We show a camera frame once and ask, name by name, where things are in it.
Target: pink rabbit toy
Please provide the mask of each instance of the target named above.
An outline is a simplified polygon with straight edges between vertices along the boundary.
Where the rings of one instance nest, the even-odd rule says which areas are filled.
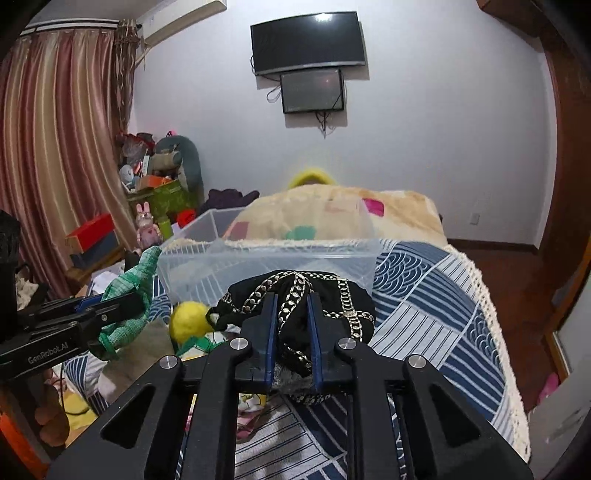
[[[137,204],[138,216],[135,222],[138,225],[138,245],[142,250],[151,247],[152,245],[159,245],[162,243],[162,234],[160,228],[154,223],[154,217],[150,213],[150,204],[144,203],[142,209],[141,204]]]

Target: ceiling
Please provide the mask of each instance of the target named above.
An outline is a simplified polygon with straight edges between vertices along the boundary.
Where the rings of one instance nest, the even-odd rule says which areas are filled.
[[[160,0],[51,0],[31,23],[62,18],[136,19]]]

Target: yellow ball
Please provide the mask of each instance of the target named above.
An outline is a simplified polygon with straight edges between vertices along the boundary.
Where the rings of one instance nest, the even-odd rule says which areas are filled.
[[[212,332],[212,326],[205,319],[208,310],[207,305],[197,301],[184,301],[177,305],[168,326],[170,338],[180,346],[189,337],[202,337]]]

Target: white air conditioner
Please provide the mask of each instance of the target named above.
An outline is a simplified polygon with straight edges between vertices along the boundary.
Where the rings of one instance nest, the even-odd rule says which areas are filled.
[[[138,18],[137,22],[142,24],[146,45],[153,47],[226,8],[226,0],[164,0]]]

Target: black television screen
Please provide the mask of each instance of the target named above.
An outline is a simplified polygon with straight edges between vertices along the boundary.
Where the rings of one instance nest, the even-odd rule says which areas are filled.
[[[339,69],[311,69],[281,75],[283,113],[343,110]]]
[[[309,67],[365,65],[357,12],[282,18],[251,26],[256,75]]]

